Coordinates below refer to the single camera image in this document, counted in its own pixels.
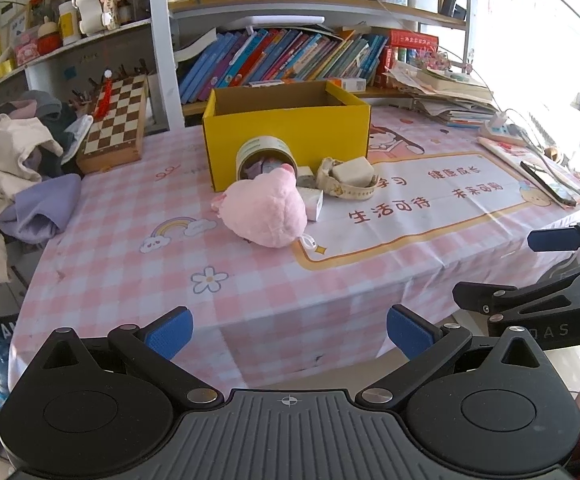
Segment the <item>pink plush toy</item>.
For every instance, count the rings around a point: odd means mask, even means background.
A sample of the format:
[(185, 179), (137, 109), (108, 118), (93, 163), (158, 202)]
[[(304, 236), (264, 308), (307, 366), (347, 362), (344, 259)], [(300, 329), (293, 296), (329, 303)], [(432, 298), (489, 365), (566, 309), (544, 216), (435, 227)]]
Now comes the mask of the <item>pink plush toy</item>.
[(233, 182), (214, 198), (212, 209), (235, 235), (267, 248), (289, 246), (304, 234), (308, 222), (295, 172), (288, 165)]

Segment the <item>white rectangular sponge block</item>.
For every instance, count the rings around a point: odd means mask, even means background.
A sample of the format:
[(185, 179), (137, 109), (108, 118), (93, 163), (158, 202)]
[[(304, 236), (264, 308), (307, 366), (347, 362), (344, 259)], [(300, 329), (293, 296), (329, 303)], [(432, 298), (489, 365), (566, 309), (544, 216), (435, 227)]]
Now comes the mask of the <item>white rectangular sponge block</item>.
[(333, 166), (331, 176), (342, 184), (367, 188), (375, 176), (375, 170), (367, 158), (357, 157)]

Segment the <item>black smartphone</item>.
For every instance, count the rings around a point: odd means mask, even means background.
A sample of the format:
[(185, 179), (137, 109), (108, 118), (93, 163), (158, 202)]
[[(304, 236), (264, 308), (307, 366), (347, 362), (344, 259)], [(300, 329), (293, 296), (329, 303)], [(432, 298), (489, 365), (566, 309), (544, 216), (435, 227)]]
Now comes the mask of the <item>black smartphone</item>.
[(556, 180), (547, 168), (536, 166), (531, 162), (520, 162), (520, 165), (526, 174), (529, 174), (536, 182), (538, 182), (539, 185), (560, 205), (567, 207), (575, 207), (577, 205), (577, 200), (570, 190), (564, 184)]

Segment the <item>pink checkered tablecloth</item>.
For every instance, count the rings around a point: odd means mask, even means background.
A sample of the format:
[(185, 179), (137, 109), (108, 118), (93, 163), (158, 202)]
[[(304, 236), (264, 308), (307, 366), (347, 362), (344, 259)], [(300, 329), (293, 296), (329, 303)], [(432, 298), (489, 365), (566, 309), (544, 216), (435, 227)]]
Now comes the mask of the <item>pink checkered tablecloth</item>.
[(372, 113), (365, 200), (299, 193), (288, 166), (215, 192), (203, 132), (148, 139), (139, 162), (83, 180), (36, 266), (10, 349), (16, 382), (49, 334), (99, 337), (184, 306), (178, 361), (220, 389), (262, 386), (381, 356), (386, 311), (454, 312), (460, 281), (523, 286), (553, 257), (534, 229), (580, 221), (518, 169), (521, 148), (395, 107)]

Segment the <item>white power strip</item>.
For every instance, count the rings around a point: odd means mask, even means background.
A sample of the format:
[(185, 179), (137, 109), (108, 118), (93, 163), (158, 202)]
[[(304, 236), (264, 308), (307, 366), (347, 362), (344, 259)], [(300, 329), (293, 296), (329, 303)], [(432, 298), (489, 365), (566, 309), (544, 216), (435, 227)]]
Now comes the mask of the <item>white power strip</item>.
[(527, 145), (520, 129), (517, 126), (508, 125), (508, 116), (506, 116), (506, 113), (492, 115), (491, 118), (480, 127), (480, 136), (499, 143), (516, 146)]

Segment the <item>stack of papers and books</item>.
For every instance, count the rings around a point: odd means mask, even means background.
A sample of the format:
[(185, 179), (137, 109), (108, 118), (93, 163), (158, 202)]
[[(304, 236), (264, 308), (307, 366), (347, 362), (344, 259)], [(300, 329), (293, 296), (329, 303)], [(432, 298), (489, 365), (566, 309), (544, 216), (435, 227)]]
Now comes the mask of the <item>stack of papers and books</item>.
[(498, 113), (488, 87), (462, 74), (396, 61), (383, 75), (388, 84), (412, 99), (415, 110), (447, 126), (478, 128)]

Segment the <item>small white box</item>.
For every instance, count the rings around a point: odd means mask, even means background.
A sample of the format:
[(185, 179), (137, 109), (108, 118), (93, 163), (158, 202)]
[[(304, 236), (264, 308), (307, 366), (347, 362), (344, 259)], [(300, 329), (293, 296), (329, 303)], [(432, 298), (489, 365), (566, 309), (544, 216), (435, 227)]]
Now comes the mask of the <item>small white box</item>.
[(307, 220), (317, 222), (322, 210), (323, 191), (318, 188), (297, 188), (305, 205)]

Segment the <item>pile of clothes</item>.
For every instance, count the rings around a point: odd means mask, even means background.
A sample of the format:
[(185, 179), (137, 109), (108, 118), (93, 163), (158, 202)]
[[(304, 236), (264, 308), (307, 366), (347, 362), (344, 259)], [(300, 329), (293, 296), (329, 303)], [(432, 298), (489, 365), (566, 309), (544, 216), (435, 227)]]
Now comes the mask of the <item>pile of clothes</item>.
[(45, 91), (0, 105), (0, 284), (8, 240), (41, 245), (66, 230), (82, 188), (74, 157), (93, 124)]

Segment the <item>wooden chessboard box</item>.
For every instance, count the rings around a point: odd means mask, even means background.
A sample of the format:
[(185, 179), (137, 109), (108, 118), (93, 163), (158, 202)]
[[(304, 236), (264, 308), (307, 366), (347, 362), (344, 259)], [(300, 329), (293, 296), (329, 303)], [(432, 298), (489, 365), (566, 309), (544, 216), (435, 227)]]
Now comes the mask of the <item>wooden chessboard box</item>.
[(141, 159), (147, 100), (147, 76), (113, 80), (110, 110), (104, 119), (92, 123), (77, 152), (76, 165), (82, 174), (96, 174)]

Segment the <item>white tape roll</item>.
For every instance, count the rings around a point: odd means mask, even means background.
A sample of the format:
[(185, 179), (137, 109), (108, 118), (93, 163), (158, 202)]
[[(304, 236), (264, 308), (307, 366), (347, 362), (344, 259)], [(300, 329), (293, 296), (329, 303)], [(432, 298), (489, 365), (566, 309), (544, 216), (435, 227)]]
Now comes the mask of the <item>white tape roll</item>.
[(295, 158), (286, 144), (275, 136), (257, 136), (241, 145), (235, 156), (235, 178), (253, 180), (282, 165), (297, 171)]

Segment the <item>red tassel ornament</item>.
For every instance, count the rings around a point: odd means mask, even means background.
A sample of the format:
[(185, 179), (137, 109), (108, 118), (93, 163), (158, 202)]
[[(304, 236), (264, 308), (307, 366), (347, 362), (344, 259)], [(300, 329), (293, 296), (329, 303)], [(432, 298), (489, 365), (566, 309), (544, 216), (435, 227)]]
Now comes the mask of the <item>red tassel ornament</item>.
[(99, 122), (99, 120), (104, 119), (110, 110), (110, 102), (112, 96), (112, 86), (113, 86), (113, 73), (110, 68), (104, 71), (104, 79), (102, 79), (102, 88), (97, 100), (97, 104), (94, 110), (94, 121)]

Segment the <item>yellow cardboard box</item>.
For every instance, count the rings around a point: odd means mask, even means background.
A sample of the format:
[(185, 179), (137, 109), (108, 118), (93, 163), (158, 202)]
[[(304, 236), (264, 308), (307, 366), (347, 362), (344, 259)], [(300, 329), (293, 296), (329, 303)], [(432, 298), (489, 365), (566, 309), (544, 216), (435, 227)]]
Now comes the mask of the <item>yellow cardboard box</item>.
[(370, 126), (370, 105), (330, 81), (214, 90), (203, 114), (213, 188), (237, 180), (240, 148), (260, 136), (282, 141), (296, 165), (316, 170), (326, 157), (365, 156)]

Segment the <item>orange white carton box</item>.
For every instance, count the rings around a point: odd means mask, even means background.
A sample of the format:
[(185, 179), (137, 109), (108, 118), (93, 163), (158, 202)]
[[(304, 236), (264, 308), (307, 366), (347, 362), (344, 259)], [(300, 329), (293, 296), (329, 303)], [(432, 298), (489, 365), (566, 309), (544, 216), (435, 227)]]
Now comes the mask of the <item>orange white carton box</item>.
[(363, 93), (367, 89), (365, 78), (329, 78), (328, 81), (349, 93)]

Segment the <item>red book box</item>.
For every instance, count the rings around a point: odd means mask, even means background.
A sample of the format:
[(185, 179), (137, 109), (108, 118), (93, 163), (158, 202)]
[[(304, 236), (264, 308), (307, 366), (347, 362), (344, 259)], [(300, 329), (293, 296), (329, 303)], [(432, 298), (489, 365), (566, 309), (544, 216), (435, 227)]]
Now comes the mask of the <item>red book box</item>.
[(413, 64), (424, 53), (438, 50), (438, 38), (423, 32), (412, 32), (407, 29), (391, 29), (386, 34), (386, 44), (379, 57), (375, 71), (375, 85), (387, 87), (387, 72), (397, 61)]

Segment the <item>white bookshelf unit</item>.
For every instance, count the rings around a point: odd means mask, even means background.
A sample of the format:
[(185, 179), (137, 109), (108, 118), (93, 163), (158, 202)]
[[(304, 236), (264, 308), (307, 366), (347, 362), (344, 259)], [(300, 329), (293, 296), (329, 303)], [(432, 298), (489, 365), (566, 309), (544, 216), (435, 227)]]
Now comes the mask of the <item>white bookshelf unit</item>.
[(252, 16), (263, 16), (268, 25), (286, 25), (290, 18), (323, 18), (330, 28), (368, 25), (373, 28), (412, 28), (423, 25), (468, 32), (470, 21), (411, 6), (375, 0), (189, 0), (169, 3), (149, 0), (151, 15), (112, 32), (85, 37), (48, 55), (18, 67), (0, 79), (0, 103), (26, 89), (45, 90), (61, 100), (75, 90), (89, 87), (106, 68), (130, 67), (143, 58), (156, 72), (159, 90), (153, 110), (157, 130), (185, 127), (178, 93), (174, 52), (188, 40), (210, 29), (235, 23), (243, 25)]

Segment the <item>row of upright books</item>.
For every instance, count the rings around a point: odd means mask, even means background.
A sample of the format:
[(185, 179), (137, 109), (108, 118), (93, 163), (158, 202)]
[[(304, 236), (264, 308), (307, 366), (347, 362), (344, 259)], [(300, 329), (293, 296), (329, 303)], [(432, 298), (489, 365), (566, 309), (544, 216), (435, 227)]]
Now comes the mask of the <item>row of upright books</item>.
[(212, 29), (175, 53), (183, 105), (215, 89), (365, 78), (375, 81), (386, 36), (309, 27)]

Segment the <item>white rabbit ornament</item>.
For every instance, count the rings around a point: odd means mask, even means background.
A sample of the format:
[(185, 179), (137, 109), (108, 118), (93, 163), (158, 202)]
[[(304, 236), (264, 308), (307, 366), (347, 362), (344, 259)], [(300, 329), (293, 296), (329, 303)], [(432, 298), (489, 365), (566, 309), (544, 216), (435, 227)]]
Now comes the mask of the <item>white rabbit ornament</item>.
[(120, 26), (118, 0), (73, 0), (80, 14), (78, 27), (85, 36), (112, 32)]

